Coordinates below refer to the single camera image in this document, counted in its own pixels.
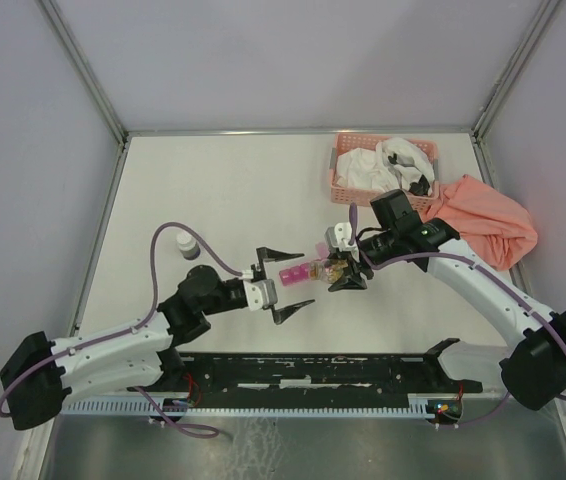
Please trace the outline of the amber pill bottle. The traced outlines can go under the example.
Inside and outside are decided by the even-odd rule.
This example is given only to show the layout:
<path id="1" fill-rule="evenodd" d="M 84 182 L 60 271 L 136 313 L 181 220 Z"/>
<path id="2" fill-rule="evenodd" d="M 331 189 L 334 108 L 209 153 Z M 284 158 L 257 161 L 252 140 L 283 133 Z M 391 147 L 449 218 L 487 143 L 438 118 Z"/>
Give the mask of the amber pill bottle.
<path id="1" fill-rule="evenodd" d="M 309 263 L 308 275 L 311 280 L 334 284 L 343 276 L 347 267 L 348 262 L 346 260 L 315 260 Z"/>

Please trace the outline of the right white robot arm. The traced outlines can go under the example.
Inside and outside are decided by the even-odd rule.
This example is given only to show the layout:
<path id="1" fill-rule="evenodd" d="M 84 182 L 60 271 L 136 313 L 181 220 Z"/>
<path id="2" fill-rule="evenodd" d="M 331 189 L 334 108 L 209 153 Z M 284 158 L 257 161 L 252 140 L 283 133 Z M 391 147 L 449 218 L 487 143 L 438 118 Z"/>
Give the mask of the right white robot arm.
<path id="1" fill-rule="evenodd" d="M 477 381 L 530 410 L 566 401 L 566 310 L 557 312 L 505 280 L 444 220 L 422 221 L 403 191 L 381 194 L 371 206 L 378 221 L 371 236 L 358 234 L 355 205 L 347 221 L 326 231 L 331 258 L 345 264 L 331 291 L 364 290 L 382 269 L 413 263 L 460 295 L 505 342 L 457 341 L 423 364 L 426 386 L 444 391 L 457 380 Z"/>

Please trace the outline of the pink weekly pill organizer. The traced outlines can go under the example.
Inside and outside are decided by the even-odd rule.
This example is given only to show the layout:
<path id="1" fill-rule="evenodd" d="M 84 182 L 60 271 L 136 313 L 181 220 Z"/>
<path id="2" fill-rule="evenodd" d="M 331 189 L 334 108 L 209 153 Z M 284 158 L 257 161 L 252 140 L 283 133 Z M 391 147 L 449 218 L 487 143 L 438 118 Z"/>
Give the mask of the pink weekly pill organizer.
<path id="1" fill-rule="evenodd" d="M 279 272 L 279 279 L 284 287 L 290 287 L 307 281 L 315 281 L 320 277 L 324 260 L 329 255 L 328 247 L 321 242 L 316 245 L 318 257 L 314 260 L 295 265 Z"/>

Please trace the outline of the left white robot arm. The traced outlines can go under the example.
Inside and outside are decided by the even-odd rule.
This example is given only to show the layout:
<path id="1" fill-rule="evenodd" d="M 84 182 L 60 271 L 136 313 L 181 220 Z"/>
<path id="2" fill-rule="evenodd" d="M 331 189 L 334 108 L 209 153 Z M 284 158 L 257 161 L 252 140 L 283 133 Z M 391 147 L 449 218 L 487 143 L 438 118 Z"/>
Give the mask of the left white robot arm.
<path id="1" fill-rule="evenodd" d="M 268 310 L 275 324 L 283 323 L 304 305 L 277 308 L 265 265 L 295 256 L 267 247 L 256 254 L 255 264 L 227 280 L 209 265 L 193 267 L 172 296 L 155 300 L 145 318 L 119 328 L 57 339 L 42 331 L 26 336 L 0 370 L 0 417 L 25 431 L 90 396 L 155 385 L 175 389 L 184 378 L 176 349 L 209 331 L 210 315 Z"/>

